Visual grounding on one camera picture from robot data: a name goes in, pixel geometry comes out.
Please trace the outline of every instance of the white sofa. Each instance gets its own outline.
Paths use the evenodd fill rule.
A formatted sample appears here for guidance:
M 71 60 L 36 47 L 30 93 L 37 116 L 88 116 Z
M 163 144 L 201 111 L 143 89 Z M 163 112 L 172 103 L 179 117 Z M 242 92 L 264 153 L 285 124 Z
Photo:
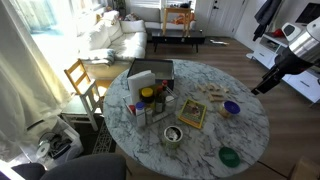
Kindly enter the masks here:
M 164 19 L 164 9 L 159 8 L 146 8 L 146 7 L 138 7 L 131 6 L 130 11 L 136 14 L 140 19 L 145 21 L 146 31 L 148 34 L 148 40 L 151 40 L 152 30 L 162 29 L 163 27 L 163 19 Z M 174 24 L 171 21 L 176 18 L 179 14 L 177 13 L 169 13 L 167 18 L 167 26 L 168 30 L 183 30 L 183 24 Z M 196 21 L 190 22 L 190 30 L 196 30 Z
M 147 34 L 144 21 L 119 21 L 119 13 L 111 11 L 80 38 L 79 58 L 93 79 L 114 79 L 128 69 L 135 58 L 145 57 Z M 84 60 L 87 54 L 104 49 L 113 49 L 114 61 L 110 62 L 97 55 Z

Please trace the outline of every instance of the white cabinet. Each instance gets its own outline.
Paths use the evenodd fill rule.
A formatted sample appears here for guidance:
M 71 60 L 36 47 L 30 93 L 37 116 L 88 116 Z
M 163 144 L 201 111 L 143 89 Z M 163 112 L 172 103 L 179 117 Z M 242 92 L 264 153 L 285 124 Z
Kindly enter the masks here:
M 271 33 L 262 36 L 260 43 L 256 46 L 253 59 L 258 60 L 265 67 L 270 69 L 274 65 L 275 57 L 286 47 L 286 38 L 274 38 Z M 320 102 L 320 74 L 313 69 L 308 69 L 298 75 L 286 75 L 282 78 L 313 103 Z

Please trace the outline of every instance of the chair backrest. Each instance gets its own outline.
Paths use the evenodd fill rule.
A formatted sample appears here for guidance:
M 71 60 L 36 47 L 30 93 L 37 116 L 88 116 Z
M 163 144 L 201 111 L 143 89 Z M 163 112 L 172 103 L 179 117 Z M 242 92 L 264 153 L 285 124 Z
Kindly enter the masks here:
M 100 107 L 101 112 L 103 111 L 101 96 L 99 94 L 96 81 L 92 81 L 90 83 L 89 88 L 80 95 L 80 98 L 88 114 L 93 114 L 98 107 Z
M 79 59 L 69 69 L 65 69 L 64 73 L 67 75 L 78 95 L 83 94 L 81 91 L 87 88 L 87 86 L 84 88 L 84 84 L 88 85 L 91 82 L 82 62 Z

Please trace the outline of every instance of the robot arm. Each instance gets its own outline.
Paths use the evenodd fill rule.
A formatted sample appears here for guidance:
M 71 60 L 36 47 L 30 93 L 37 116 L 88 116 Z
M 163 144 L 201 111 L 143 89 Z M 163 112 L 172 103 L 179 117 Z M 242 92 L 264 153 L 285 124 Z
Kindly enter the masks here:
M 286 23 L 282 28 L 289 46 L 275 58 L 275 65 L 262 77 L 262 82 L 251 92 L 266 93 L 278 85 L 286 74 L 300 74 L 320 63 L 320 17 L 300 29 Z

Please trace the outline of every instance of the round table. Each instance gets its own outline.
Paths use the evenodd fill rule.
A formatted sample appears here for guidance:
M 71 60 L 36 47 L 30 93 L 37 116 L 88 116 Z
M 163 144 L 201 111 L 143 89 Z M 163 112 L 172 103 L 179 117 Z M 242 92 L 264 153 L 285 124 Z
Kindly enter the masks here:
M 186 60 L 173 60 L 174 92 L 179 96 L 174 114 L 137 129 L 123 97 L 129 95 L 127 71 L 110 85 L 104 100 L 107 128 L 118 146 L 135 161 L 160 174 L 180 179 L 216 179 L 240 173 L 253 165 L 269 141 L 269 122 L 260 101 L 240 81 L 214 67 Z M 227 87 L 226 99 L 237 102 L 240 114 L 224 119 L 219 102 L 210 102 L 195 84 Z M 177 119 L 187 98 L 207 106 L 202 129 Z M 179 126 L 184 137 L 176 150 L 163 146 L 163 131 L 170 125 Z M 222 147 L 234 149 L 240 157 L 235 168 L 219 159 Z

